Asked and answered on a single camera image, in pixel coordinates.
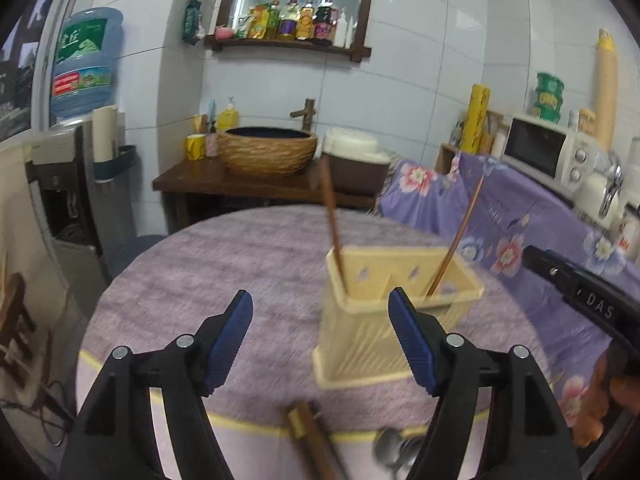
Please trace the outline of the person's hand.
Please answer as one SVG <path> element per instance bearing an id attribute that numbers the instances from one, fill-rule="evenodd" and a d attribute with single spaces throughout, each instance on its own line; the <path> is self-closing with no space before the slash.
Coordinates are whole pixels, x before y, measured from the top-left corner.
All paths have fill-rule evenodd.
<path id="1" fill-rule="evenodd" d="M 640 382 L 638 377 L 618 376 L 605 387 L 604 378 L 608 371 L 608 355 L 603 352 L 597 360 L 579 413 L 573 427 L 573 441 L 578 448 L 585 448 L 597 441 L 603 434 L 602 419 L 608 412 L 610 402 L 615 401 L 634 416 L 640 411 Z"/>

